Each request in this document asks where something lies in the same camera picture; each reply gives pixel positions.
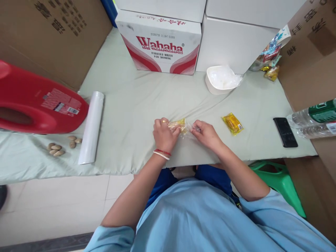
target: white tile floor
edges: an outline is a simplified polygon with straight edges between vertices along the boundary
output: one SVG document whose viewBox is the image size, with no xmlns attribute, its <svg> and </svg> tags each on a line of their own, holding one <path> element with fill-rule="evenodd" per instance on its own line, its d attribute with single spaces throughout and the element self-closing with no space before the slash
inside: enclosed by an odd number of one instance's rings
<svg viewBox="0 0 336 252">
<path fill-rule="evenodd" d="M 181 179 L 194 172 L 180 167 L 173 174 Z M 0 212 L 0 247 L 93 232 L 132 180 L 133 175 L 101 175 L 8 185 Z"/>
</svg>

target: white bracelet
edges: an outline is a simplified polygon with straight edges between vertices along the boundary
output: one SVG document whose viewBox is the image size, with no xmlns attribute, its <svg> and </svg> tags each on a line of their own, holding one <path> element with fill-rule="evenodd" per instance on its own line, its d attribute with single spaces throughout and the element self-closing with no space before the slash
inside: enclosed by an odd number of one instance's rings
<svg viewBox="0 0 336 252">
<path fill-rule="evenodd" d="M 161 157 L 163 157 L 163 158 L 165 158 L 165 159 L 167 159 L 167 160 L 170 159 L 169 157 L 166 157 L 165 155 L 162 155 L 162 154 L 159 153 L 159 152 L 153 151 L 153 153 L 158 154 L 159 156 L 161 156 Z"/>
</svg>

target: red plastic jug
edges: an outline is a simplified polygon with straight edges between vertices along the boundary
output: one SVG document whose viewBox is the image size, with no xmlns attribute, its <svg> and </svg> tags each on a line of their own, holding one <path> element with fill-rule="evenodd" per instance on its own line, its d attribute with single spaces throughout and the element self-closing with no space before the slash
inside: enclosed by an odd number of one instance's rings
<svg viewBox="0 0 336 252">
<path fill-rule="evenodd" d="M 89 105 L 74 91 L 0 61 L 0 128 L 67 133 L 81 125 L 88 110 Z"/>
</svg>

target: water bottle label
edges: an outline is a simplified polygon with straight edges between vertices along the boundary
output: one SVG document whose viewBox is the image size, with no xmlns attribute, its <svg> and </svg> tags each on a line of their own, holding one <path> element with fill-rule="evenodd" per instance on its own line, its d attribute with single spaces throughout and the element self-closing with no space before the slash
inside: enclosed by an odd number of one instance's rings
<svg viewBox="0 0 336 252">
<path fill-rule="evenodd" d="M 336 121 L 329 122 L 326 124 L 326 126 L 333 135 L 336 135 Z"/>
<path fill-rule="evenodd" d="M 309 107 L 308 113 L 318 123 L 336 120 L 336 107 L 333 100 Z"/>
</svg>

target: yellow snack packet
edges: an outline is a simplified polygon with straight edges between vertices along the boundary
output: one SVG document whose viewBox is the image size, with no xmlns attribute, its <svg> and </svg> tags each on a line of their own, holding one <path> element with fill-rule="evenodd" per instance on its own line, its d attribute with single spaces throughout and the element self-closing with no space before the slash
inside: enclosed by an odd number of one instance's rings
<svg viewBox="0 0 336 252">
<path fill-rule="evenodd" d="M 262 68 L 260 68 L 261 71 L 268 71 L 270 69 L 269 66 L 263 66 Z"/>
<path fill-rule="evenodd" d="M 222 118 L 234 136 L 244 129 L 242 124 L 239 122 L 239 120 L 237 119 L 237 117 L 235 117 L 234 114 L 230 113 Z"/>
<path fill-rule="evenodd" d="M 168 128 L 170 128 L 171 130 L 174 130 L 175 128 L 180 126 L 181 127 L 181 133 L 182 134 L 187 134 L 188 129 L 187 129 L 185 121 L 186 121 L 186 119 L 183 118 L 183 119 L 178 120 L 178 121 L 170 122 L 170 123 L 168 123 Z"/>
<path fill-rule="evenodd" d="M 279 66 L 272 67 L 265 73 L 264 77 L 271 81 L 275 81 L 278 77 L 279 69 Z"/>
</svg>

